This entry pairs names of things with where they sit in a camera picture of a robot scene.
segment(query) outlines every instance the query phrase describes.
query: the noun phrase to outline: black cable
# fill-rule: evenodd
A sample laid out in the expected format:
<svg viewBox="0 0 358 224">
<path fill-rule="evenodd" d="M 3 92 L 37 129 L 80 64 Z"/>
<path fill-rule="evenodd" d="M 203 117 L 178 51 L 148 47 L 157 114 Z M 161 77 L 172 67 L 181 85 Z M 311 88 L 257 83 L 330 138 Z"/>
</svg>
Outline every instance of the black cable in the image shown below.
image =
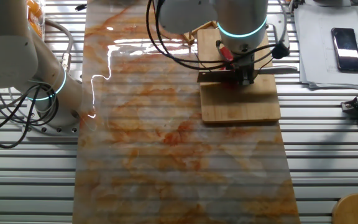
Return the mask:
<svg viewBox="0 0 358 224">
<path fill-rule="evenodd" d="M 43 85 L 43 86 L 42 86 L 42 89 L 45 90 L 45 91 L 46 91 L 46 90 L 49 90 L 49 88 L 46 88 L 46 85 Z M 49 106 L 52 106 L 52 103 L 53 103 L 52 98 L 49 97 L 48 99 L 49 99 Z M 6 103 L 5 103 L 4 99 L 2 98 L 1 92 L 0 92 L 0 100 L 1 100 L 2 104 L 3 104 L 4 106 L 6 106 Z M 13 113 L 13 111 L 11 111 L 11 109 L 9 109 L 9 108 L 6 108 L 6 109 L 7 109 L 11 114 Z M 7 114 L 4 113 L 3 110 L 0 110 L 0 113 L 7 118 Z M 18 117 L 15 113 L 13 113 L 13 114 L 14 114 L 15 119 L 12 118 L 11 121 L 16 122 L 16 123 L 19 123 L 19 124 L 25 124 L 25 123 L 27 122 L 27 121 L 25 121 L 24 119 Z M 41 118 L 39 118 L 39 119 L 37 119 L 37 120 L 32 120 L 32 121 L 31 121 L 31 124 L 37 124 L 39 121 L 45 119 L 47 116 L 48 116 L 48 113 L 46 113 L 44 116 L 42 116 Z"/>
<path fill-rule="evenodd" d="M 39 91 L 41 90 L 41 87 L 42 87 L 42 86 L 40 85 L 40 86 L 37 88 L 37 90 L 35 91 L 34 99 L 37 98 L 37 96 L 38 96 L 38 94 L 39 94 Z M 31 103 L 30 110 L 29 110 L 29 117 L 31 117 L 31 114 L 32 114 L 32 112 L 33 112 L 33 110 L 34 110 L 34 106 L 35 106 L 35 100 L 33 100 L 32 103 Z M 31 122 L 31 120 L 28 119 L 27 122 L 26 122 L 26 124 L 25 124 L 25 128 L 24 128 L 23 134 L 22 134 L 21 138 L 20 138 L 17 142 L 15 142 L 14 144 L 8 145 L 8 146 L 7 146 L 7 145 L 0 144 L 0 148 L 2 148 L 2 149 L 12 149 L 12 148 L 16 147 L 17 145 L 19 145 L 19 144 L 24 140 L 24 138 L 25 138 L 27 132 L 29 131 L 30 122 Z"/>
<path fill-rule="evenodd" d="M 14 113 L 16 113 L 17 110 L 19 110 L 19 108 L 22 106 L 24 100 L 25 100 L 25 97 L 23 97 L 23 98 L 20 100 L 20 102 L 17 104 L 16 108 L 13 110 Z M 0 128 L 1 128 L 2 126 L 4 126 L 8 121 L 10 121 L 10 120 L 13 118 L 14 113 L 11 113 L 11 115 L 9 115 L 9 116 L 0 124 Z"/>
<path fill-rule="evenodd" d="M 246 54 L 241 55 L 240 57 L 237 57 L 237 58 L 235 58 L 235 59 L 233 59 L 233 60 L 231 60 L 231 61 L 228 61 L 228 62 L 227 62 L 227 61 L 194 61 L 194 60 L 186 60 L 186 61 L 190 61 L 190 62 L 194 62 L 194 63 L 201 63 L 201 62 L 202 62 L 202 63 L 218 63 L 218 62 L 223 62 L 221 65 L 214 66 L 214 67 L 200 68 L 200 67 L 194 67 L 194 66 L 191 66 L 191 65 L 187 65 L 187 64 L 183 63 L 180 58 L 175 58 L 174 56 L 168 55 L 168 54 L 166 54 L 165 52 L 163 52 L 163 51 L 157 46 L 157 44 L 155 43 L 155 41 L 154 41 L 154 39 L 153 39 L 153 37 L 152 37 L 151 31 L 150 31 L 150 22 L 149 22 L 150 8 L 151 8 L 151 5 L 152 5 L 152 1 L 153 1 L 153 0 L 149 0 L 149 3 L 148 3 L 148 5 L 147 5 L 147 11 L 146 11 L 146 27 L 147 27 L 147 33 L 148 33 L 148 35 L 149 35 L 149 38 L 150 38 L 151 42 L 153 43 L 154 47 L 155 47 L 161 54 L 163 54 L 163 55 L 166 56 L 166 57 L 169 57 L 169 58 L 173 59 L 176 63 L 179 63 L 180 65 L 182 65 L 182 66 L 184 66 L 184 67 L 187 67 L 187 68 L 190 68 L 190 69 L 193 69 L 193 70 L 206 70 L 206 69 L 207 69 L 207 70 L 213 70 L 213 69 L 218 69 L 218 68 L 224 68 L 224 67 L 226 67 L 226 66 L 228 66 L 228 65 L 230 65 L 230 64 L 232 64 L 232 63 L 234 63 L 234 62 L 236 62 L 236 61 L 239 61 L 239 60 L 243 59 L 244 57 L 247 57 L 247 56 L 249 56 L 249 55 L 251 55 L 251 54 L 254 54 L 254 53 L 256 53 L 256 52 L 258 52 L 258 51 L 260 51 L 260 50 L 263 50 L 263 49 L 266 49 L 266 48 L 269 48 L 269 47 L 276 47 L 276 46 L 277 46 L 277 44 L 265 45 L 265 46 L 263 46 L 263 47 L 259 47 L 259 48 L 256 48 L 256 49 L 254 49 L 254 50 L 251 50 L 250 52 L 247 52 Z M 164 47 L 162 38 L 161 38 L 161 36 L 160 36 L 160 31 L 159 31 L 160 29 L 159 29 L 159 23 L 158 23 L 160 6 L 161 6 L 161 2 L 158 1 L 158 4 L 157 4 L 157 12 L 158 12 L 158 13 L 155 14 L 155 20 L 156 20 L 156 30 L 157 30 L 157 34 L 159 34 L 159 35 L 158 35 L 158 38 L 159 38 L 159 41 L 161 41 L 161 45 Z M 263 60 L 263 58 L 269 56 L 271 53 L 272 53 L 272 51 L 270 51 L 269 54 L 265 55 L 264 57 L 262 57 L 262 58 L 260 58 L 260 59 L 258 59 L 258 60 L 256 60 L 256 61 L 250 62 L 250 63 L 248 63 L 247 65 L 250 65 L 250 64 L 259 62 L 260 60 Z"/>
<path fill-rule="evenodd" d="M 47 85 L 42 85 L 42 89 L 46 91 L 46 94 L 48 96 L 55 96 L 55 92 L 51 89 L 50 86 L 47 86 Z M 1 96 L 1 93 L 0 93 L 0 100 L 2 102 L 3 105 L 6 106 L 6 103 L 4 101 L 4 99 L 2 98 Z M 52 101 L 52 97 L 49 97 L 49 107 L 50 109 L 48 110 L 47 113 L 45 113 L 43 116 L 41 116 L 39 119 L 36 119 L 36 120 L 32 120 L 31 121 L 31 125 L 33 126 L 41 126 L 40 124 L 38 124 L 39 121 L 43 121 L 44 119 L 48 118 L 49 116 L 51 116 L 51 111 L 54 111 L 53 109 L 55 108 L 54 105 L 52 105 L 53 101 Z M 25 121 L 24 119 L 18 117 L 13 111 L 11 111 L 9 108 L 6 108 L 11 114 L 14 114 L 14 118 L 11 119 L 11 121 L 13 122 L 16 122 L 16 123 L 19 123 L 19 124 L 26 124 L 27 121 Z M 6 113 L 3 112 L 3 110 L 0 110 L 0 113 L 2 115 L 4 115 L 6 118 L 8 117 L 8 115 Z"/>
</svg>

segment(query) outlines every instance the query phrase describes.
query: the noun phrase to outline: transparent plastic sheet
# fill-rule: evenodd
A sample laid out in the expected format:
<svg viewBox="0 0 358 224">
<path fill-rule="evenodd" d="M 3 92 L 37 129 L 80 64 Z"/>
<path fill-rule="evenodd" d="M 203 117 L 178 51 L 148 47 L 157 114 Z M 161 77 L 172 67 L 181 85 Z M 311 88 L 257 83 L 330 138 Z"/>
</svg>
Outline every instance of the transparent plastic sheet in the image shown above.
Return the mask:
<svg viewBox="0 0 358 224">
<path fill-rule="evenodd" d="M 27 20 L 35 32 L 45 38 L 45 0 L 22 0 L 27 2 Z"/>
<path fill-rule="evenodd" d="M 198 72 L 152 46 L 146 4 L 88 1 L 73 223 L 299 223 L 279 125 L 203 124 Z"/>
</svg>

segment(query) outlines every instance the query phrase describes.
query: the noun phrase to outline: cable bundle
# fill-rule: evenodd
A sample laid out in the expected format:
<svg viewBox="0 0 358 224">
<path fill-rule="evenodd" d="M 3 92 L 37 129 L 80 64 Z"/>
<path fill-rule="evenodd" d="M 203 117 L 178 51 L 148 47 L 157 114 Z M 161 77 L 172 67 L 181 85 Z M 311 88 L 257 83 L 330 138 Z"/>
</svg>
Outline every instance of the cable bundle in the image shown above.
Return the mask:
<svg viewBox="0 0 358 224">
<path fill-rule="evenodd" d="M 33 90 L 35 90 L 34 100 L 32 100 L 30 110 L 29 110 L 29 114 L 26 116 L 25 114 L 23 114 L 23 112 L 20 111 L 20 107 L 22 106 L 25 98 Z M 34 112 L 35 102 L 37 101 L 36 99 L 38 97 L 38 94 L 39 94 L 40 90 L 45 90 L 45 92 L 49 95 L 49 98 L 48 98 L 49 107 L 45 111 L 42 111 L 42 112 L 45 112 L 45 114 L 42 115 L 39 119 L 32 120 L 31 116 L 32 116 L 32 114 Z M 43 83 L 35 85 L 35 86 L 29 88 L 21 97 L 19 97 L 16 100 L 13 100 L 9 104 L 5 103 L 5 101 L 3 100 L 2 96 L 1 96 L 1 92 L 0 92 L 0 99 L 1 99 L 1 102 L 3 104 L 3 106 L 0 106 L 0 112 L 6 118 L 0 124 L 0 128 L 2 126 L 4 126 L 8 121 L 13 121 L 13 122 L 16 122 L 16 123 L 19 123 L 19 124 L 25 124 L 22 136 L 20 137 L 20 139 L 18 141 L 16 141 L 15 143 L 13 143 L 11 145 L 5 145 L 5 144 L 0 143 L 0 148 L 3 148 L 3 149 L 12 149 L 12 148 L 16 147 L 17 145 L 19 145 L 24 140 L 26 134 L 29 132 L 30 126 L 42 126 L 42 125 L 45 125 L 45 124 L 49 123 L 52 119 L 54 119 L 54 117 L 56 116 L 56 114 L 58 112 L 58 108 L 59 108 L 59 103 L 58 103 L 57 97 L 55 95 L 55 92 L 53 91 L 53 89 L 50 86 L 45 85 Z M 10 106 L 15 106 L 13 111 L 11 109 L 9 109 Z M 10 112 L 10 115 L 7 115 L 5 112 L 3 112 L 3 109 L 7 109 Z M 20 113 L 22 113 L 24 115 L 24 117 L 27 118 L 27 120 L 24 120 L 24 119 L 20 118 L 19 116 L 17 116 L 16 113 L 18 111 Z"/>
</svg>

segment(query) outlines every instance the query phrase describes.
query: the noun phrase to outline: glowing blue ring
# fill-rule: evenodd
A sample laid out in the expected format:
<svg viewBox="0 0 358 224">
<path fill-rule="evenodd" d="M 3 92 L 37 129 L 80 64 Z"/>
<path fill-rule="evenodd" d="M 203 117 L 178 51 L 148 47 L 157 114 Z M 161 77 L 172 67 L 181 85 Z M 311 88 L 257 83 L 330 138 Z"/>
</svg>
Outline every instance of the glowing blue ring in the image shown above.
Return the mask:
<svg viewBox="0 0 358 224">
<path fill-rule="evenodd" d="M 262 25 L 260 25 L 260 27 L 252 32 L 250 32 L 249 34 L 231 34 L 229 33 L 228 31 L 224 30 L 221 25 L 219 25 L 218 23 L 218 27 L 219 29 L 222 31 L 222 33 L 226 36 L 229 36 L 229 37 L 233 37 L 233 38 L 244 38 L 244 37 L 249 37 L 249 36 L 252 36 L 254 34 L 256 34 L 258 31 L 260 31 L 264 26 L 266 26 L 266 22 L 267 22 L 267 17 L 265 19 L 265 21 L 262 23 Z"/>
<path fill-rule="evenodd" d="M 47 100 L 47 99 L 49 99 L 49 98 L 55 96 L 56 94 L 58 94 L 58 93 L 60 92 L 60 90 L 62 90 L 63 86 L 65 86 L 66 79 L 67 79 L 67 77 L 66 77 L 66 70 L 64 70 L 64 71 L 65 71 L 65 78 L 63 79 L 62 85 L 61 85 L 60 88 L 55 92 L 55 94 L 50 95 L 50 96 L 47 96 L 47 97 L 44 97 L 44 98 L 42 98 L 42 99 L 35 99 L 36 101 Z"/>
</svg>

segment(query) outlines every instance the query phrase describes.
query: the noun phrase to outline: white paper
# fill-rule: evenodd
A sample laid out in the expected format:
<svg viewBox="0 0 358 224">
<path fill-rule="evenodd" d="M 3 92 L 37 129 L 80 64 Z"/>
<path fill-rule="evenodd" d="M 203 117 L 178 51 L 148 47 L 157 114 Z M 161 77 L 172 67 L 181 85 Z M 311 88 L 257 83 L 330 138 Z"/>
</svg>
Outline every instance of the white paper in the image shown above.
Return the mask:
<svg viewBox="0 0 358 224">
<path fill-rule="evenodd" d="M 310 6 L 352 6 L 351 0 L 305 0 Z"/>
<path fill-rule="evenodd" d="M 343 73 L 337 69 L 331 35 L 334 27 L 352 28 L 358 45 L 357 12 L 348 7 L 301 5 L 295 11 L 295 20 L 303 67 L 301 81 L 316 86 L 358 87 L 358 73 Z"/>
</svg>

